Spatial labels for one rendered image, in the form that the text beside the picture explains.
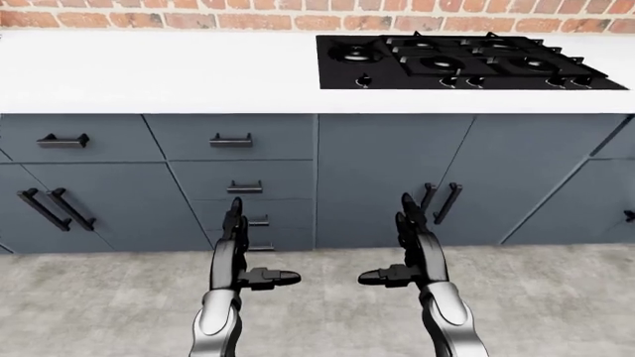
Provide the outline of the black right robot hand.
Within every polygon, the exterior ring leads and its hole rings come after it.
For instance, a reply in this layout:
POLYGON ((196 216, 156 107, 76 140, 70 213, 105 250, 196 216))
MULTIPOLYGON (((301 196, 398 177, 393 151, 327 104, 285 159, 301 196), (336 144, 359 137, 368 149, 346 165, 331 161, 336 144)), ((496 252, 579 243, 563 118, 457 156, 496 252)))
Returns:
POLYGON ((427 228, 423 208, 408 194, 401 197, 402 210, 395 215, 398 241, 405 249, 404 264, 361 274, 357 282, 366 286, 405 288, 415 283, 422 290, 432 283, 448 282, 445 255, 438 238, 427 228))

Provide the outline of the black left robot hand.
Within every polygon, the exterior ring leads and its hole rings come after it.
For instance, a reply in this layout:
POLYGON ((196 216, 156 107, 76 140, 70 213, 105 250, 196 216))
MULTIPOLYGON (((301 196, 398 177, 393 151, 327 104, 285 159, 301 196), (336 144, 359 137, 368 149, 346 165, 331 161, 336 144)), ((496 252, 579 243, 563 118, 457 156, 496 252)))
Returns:
POLYGON ((222 237, 217 240, 209 274, 211 291, 230 290, 238 294, 243 289, 272 291, 302 281, 299 273, 284 270, 254 268, 247 270, 245 253, 249 249, 249 223, 243 215, 240 197, 233 199, 222 223, 222 237))

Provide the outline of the grey cabinet door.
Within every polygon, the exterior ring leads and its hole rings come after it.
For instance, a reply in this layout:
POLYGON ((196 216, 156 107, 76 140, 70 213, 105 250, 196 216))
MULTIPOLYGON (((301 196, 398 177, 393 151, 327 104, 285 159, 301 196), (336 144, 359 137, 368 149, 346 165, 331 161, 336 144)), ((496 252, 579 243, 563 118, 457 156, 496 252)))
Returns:
POLYGON ((477 115, 440 186, 444 246, 497 245, 625 115, 477 115))
POLYGON ((317 246, 397 246, 401 197, 439 183, 471 115, 321 115, 318 119, 317 246))
POLYGON ((26 165, 48 189, 66 189, 64 198, 94 231, 119 252, 199 251, 203 231, 166 165, 26 165))
POLYGON ((635 210, 635 160, 590 160, 505 243, 635 243, 624 210, 635 210))
POLYGON ((22 166, 0 165, 0 243, 14 253, 45 253, 43 239, 54 227, 19 197, 19 191, 44 189, 22 166))

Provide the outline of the wide grey drawer front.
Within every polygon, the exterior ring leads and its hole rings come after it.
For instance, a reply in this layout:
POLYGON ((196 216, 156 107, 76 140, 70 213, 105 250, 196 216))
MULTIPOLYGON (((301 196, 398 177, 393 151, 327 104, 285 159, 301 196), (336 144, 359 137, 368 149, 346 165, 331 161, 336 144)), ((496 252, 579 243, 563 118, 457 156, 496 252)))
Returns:
POLYGON ((0 150, 18 163, 154 162, 163 159, 141 115, 23 114, 0 117, 0 150), (89 137, 86 148, 40 148, 50 133, 89 137))

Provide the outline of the black gas cooktop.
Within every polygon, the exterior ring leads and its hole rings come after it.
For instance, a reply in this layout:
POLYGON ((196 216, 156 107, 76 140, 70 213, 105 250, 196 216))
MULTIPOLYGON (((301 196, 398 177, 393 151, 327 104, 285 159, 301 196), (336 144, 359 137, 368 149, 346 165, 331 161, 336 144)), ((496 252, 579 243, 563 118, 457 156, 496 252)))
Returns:
MULTIPOLYGON (((354 80, 362 73, 367 73, 372 77, 372 88, 368 89, 396 89, 396 90, 450 90, 440 84, 440 79, 444 76, 410 76, 399 65, 397 60, 387 49, 386 44, 382 41, 382 36, 400 36, 400 35, 376 35, 376 36, 358 36, 358 35, 318 35, 316 37, 317 44, 317 65, 319 75, 319 86, 323 89, 363 89, 358 87, 354 80), (372 64, 347 64, 331 59, 327 51, 334 42, 342 42, 347 44, 365 44, 373 42, 375 47, 384 54, 384 58, 372 64)), ((483 36, 448 36, 457 38, 466 37, 483 37, 483 36)), ((613 82, 609 77, 593 76, 591 88, 582 88, 574 85, 571 79, 576 76, 562 76, 568 81, 566 89, 554 88, 546 84, 546 79, 551 76, 509 76, 497 72, 495 76, 484 76, 485 88, 472 88, 466 84, 465 80, 471 76, 459 76, 457 90, 624 90, 624 85, 613 82)))

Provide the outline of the black cast iron grate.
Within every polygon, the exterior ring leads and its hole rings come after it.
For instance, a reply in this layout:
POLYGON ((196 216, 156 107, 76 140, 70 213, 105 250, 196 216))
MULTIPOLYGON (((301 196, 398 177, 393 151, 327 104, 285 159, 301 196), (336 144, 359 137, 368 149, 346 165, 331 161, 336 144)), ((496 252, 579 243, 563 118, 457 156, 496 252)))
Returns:
POLYGON ((382 36, 387 49, 410 76, 495 76, 464 39, 448 36, 382 36))
POLYGON ((483 37, 463 38, 460 46, 504 75, 607 77, 583 64, 583 58, 569 58, 559 47, 545 47, 543 40, 488 33, 483 37))

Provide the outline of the large round gas burner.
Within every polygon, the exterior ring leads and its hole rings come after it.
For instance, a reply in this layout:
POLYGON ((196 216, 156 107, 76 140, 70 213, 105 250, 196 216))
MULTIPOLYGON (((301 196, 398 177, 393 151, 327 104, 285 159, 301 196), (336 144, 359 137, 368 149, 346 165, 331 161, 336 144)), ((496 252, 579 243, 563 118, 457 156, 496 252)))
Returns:
POLYGON ((384 58, 384 54, 373 42, 365 44, 347 44, 334 42, 327 51, 333 60, 347 64, 372 64, 384 58))

